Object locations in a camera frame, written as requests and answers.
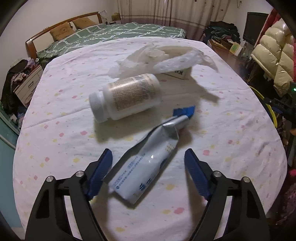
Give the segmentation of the silver blue foil pouch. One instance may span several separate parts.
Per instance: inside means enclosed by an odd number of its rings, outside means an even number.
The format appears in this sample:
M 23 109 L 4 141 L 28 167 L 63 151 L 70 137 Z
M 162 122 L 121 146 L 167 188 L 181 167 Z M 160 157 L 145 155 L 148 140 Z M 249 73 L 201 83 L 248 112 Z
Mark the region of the silver blue foil pouch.
M 135 204 L 171 157 L 195 106 L 177 108 L 173 116 L 154 127 L 136 145 L 128 149 L 104 178 L 114 192 Z

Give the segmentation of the white pill bottle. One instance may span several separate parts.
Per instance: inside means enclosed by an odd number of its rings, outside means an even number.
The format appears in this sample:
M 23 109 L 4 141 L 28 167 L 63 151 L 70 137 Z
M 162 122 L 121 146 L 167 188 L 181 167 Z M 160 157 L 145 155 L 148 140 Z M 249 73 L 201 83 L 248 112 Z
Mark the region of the white pill bottle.
M 109 83 L 89 95 L 89 103 L 98 123 L 120 120 L 161 103 L 161 86 L 153 74 L 142 74 Z

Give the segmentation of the small printed carton box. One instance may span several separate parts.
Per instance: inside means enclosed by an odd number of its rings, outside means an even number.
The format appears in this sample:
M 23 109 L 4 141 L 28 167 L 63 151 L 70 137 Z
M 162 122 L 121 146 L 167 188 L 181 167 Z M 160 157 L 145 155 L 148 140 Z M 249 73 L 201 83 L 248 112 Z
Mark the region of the small printed carton box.
M 185 80 L 189 78 L 189 76 L 191 75 L 191 71 L 192 71 L 192 68 L 187 68 L 183 70 L 175 70 L 175 71 L 167 72 L 164 74 L 174 78 Z

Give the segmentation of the white plastic bag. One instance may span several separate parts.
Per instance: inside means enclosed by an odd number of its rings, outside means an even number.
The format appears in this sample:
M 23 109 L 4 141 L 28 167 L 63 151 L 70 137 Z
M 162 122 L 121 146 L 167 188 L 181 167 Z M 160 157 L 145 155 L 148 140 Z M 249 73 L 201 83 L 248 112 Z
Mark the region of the white plastic bag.
M 156 46 L 147 44 L 117 61 L 108 71 L 111 78 L 128 78 L 141 74 L 161 74 L 189 69 L 195 65 L 208 66 L 218 72 L 214 60 L 204 52 L 187 46 Z

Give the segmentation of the yellow rim trash bin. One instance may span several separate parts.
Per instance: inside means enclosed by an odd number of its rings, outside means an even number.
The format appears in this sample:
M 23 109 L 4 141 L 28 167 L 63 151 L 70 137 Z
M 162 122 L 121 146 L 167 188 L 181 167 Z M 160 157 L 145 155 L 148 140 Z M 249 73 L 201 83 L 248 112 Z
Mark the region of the yellow rim trash bin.
M 264 107 L 264 109 L 268 113 L 270 119 L 273 122 L 274 127 L 278 128 L 278 121 L 276 119 L 275 113 L 274 113 L 273 109 L 271 108 L 271 106 L 264 102 L 264 96 L 259 91 L 257 91 L 255 88 L 253 88 L 251 86 L 249 86 L 249 87 L 252 89 L 252 91 L 254 92 L 254 94 L 256 95 L 258 100 L 260 101 L 261 105 Z

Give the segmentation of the pile of clothes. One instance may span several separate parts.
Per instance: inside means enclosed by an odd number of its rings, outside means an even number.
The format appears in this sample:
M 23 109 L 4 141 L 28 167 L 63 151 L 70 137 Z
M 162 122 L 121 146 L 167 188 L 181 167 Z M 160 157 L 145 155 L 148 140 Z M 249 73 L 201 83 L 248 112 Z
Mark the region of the pile of clothes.
M 221 43 L 221 40 L 228 41 L 228 39 L 231 39 L 236 43 L 241 42 L 240 34 L 236 25 L 233 23 L 226 23 L 224 21 L 210 21 L 210 24 L 203 31 L 201 41 L 207 44 L 210 39 L 218 43 Z

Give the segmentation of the white nightstand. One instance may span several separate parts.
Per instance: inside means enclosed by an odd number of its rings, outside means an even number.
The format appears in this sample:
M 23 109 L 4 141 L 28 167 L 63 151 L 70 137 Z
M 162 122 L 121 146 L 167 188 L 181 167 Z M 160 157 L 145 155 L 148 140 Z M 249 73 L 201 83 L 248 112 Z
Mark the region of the white nightstand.
M 42 66 L 36 65 L 27 77 L 15 88 L 14 94 L 25 107 L 29 106 L 42 74 Z

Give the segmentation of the dark clothes on nightstand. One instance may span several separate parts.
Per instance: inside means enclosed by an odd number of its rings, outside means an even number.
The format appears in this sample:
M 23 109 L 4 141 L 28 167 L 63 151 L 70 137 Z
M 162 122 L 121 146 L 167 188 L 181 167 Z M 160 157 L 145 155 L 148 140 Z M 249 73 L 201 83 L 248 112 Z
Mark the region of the dark clothes on nightstand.
M 22 59 L 9 69 L 1 95 L 1 103 L 7 115 L 18 115 L 19 108 L 23 104 L 14 93 L 14 90 L 25 79 L 24 75 L 29 74 L 34 66 L 35 61 L 29 58 Z

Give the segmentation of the pink white curtains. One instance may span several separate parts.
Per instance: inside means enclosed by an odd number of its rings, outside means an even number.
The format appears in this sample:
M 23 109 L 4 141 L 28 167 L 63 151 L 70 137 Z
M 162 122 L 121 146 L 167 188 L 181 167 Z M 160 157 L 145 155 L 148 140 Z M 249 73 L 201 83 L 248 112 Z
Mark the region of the pink white curtains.
M 186 38 L 199 40 L 211 22 L 221 21 L 230 1 L 226 0 L 119 0 L 123 23 L 156 24 L 182 28 Z

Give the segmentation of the green plaid duvet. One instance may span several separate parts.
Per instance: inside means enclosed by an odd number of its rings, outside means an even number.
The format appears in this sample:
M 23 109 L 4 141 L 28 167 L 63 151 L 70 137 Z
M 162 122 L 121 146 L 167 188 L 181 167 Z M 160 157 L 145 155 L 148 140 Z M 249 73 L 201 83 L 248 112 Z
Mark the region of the green plaid duvet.
M 185 39 L 186 31 L 182 28 L 168 27 L 156 24 L 139 24 L 136 22 L 126 24 L 98 24 L 77 30 L 72 35 L 54 41 L 44 50 L 37 52 L 37 58 L 43 65 L 47 65 L 54 58 L 68 52 L 89 45 L 134 37 L 168 37 Z

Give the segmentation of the wooden bed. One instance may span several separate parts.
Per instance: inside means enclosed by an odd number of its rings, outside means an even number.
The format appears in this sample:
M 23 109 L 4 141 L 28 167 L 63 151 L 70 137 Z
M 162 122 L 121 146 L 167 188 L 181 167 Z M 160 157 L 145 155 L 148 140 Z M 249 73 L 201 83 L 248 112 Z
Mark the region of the wooden bed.
M 51 60 L 63 54 L 85 46 L 100 42 L 133 37 L 186 37 L 182 28 L 168 27 L 156 24 L 104 24 L 98 12 L 76 16 L 32 36 L 26 41 L 30 58 L 41 65 L 47 65 Z

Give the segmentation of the left brown pillow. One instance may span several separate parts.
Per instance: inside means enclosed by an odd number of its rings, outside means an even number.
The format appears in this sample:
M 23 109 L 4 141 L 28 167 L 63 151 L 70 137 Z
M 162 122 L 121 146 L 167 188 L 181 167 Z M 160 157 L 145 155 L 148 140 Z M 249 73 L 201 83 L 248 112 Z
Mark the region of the left brown pillow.
M 75 31 L 71 28 L 71 25 L 68 22 L 65 22 L 50 30 L 50 34 L 54 41 L 63 40 L 74 33 Z

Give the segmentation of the brown pillow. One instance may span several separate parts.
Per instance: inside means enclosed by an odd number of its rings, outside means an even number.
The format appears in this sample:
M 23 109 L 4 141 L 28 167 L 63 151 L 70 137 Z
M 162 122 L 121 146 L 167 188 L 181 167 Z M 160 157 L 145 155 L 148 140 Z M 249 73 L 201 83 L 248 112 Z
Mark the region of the brown pillow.
M 65 22 L 50 30 L 50 34 L 54 41 L 63 40 L 74 33 L 75 31 L 71 28 L 71 25 L 68 22 Z
M 90 20 L 88 17 L 77 18 L 72 22 L 75 25 L 76 29 L 84 29 L 84 28 L 96 25 L 96 23 Z

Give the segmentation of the right brown pillow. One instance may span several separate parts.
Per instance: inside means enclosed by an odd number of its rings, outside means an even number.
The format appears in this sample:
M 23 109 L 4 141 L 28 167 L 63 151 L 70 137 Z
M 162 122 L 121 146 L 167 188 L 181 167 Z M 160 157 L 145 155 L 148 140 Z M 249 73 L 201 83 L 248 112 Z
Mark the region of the right brown pillow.
M 76 29 L 84 29 L 84 28 L 96 25 L 96 23 L 90 20 L 88 17 L 77 18 L 72 22 L 75 25 Z

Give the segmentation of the cardboard box by bed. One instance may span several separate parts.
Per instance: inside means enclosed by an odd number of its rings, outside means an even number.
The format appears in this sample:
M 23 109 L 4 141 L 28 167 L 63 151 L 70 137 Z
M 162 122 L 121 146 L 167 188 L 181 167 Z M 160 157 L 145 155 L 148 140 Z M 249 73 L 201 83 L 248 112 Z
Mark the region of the cardboard box by bed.
M 112 19 L 113 22 L 121 21 L 120 13 L 112 14 L 111 19 Z

